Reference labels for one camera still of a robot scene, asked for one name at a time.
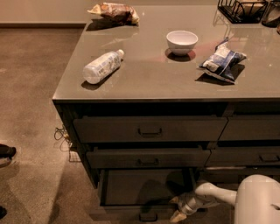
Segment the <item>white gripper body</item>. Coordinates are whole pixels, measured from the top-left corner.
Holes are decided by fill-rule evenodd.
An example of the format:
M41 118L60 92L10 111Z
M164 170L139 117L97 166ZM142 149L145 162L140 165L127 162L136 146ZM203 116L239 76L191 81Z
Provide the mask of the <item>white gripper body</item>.
M185 215L192 215L201 208L218 205L219 202L212 196L199 196L194 192L185 192L178 196L178 210Z

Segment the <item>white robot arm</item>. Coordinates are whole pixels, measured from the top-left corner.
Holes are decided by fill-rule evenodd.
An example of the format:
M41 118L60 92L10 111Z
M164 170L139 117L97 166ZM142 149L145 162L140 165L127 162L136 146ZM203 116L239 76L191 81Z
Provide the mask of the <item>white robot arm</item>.
M280 224L280 183L263 175L246 177L236 191L201 180L191 192L170 202L178 206L171 223L185 220L200 208L226 203L234 208L234 224Z

